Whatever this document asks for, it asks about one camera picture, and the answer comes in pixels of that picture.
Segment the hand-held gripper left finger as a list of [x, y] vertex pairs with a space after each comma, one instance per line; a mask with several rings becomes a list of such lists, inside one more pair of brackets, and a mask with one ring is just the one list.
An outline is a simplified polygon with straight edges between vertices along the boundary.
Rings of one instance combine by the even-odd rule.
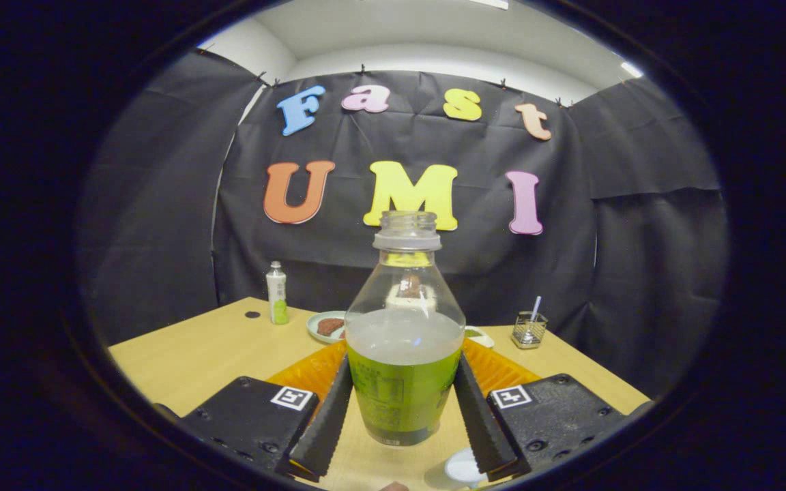
[[318, 482], [330, 471], [353, 383], [343, 340], [269, 379], [239, 376], [172, 422], [266, 471]]

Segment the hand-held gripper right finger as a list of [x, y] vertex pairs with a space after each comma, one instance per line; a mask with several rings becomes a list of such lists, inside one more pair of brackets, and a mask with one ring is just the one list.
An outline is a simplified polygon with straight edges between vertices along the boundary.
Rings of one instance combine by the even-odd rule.
[[487, 481], [551, 473], [652, 403], [559, 338], [527, 351], [465, 340], [454, 388], [478, 476]]

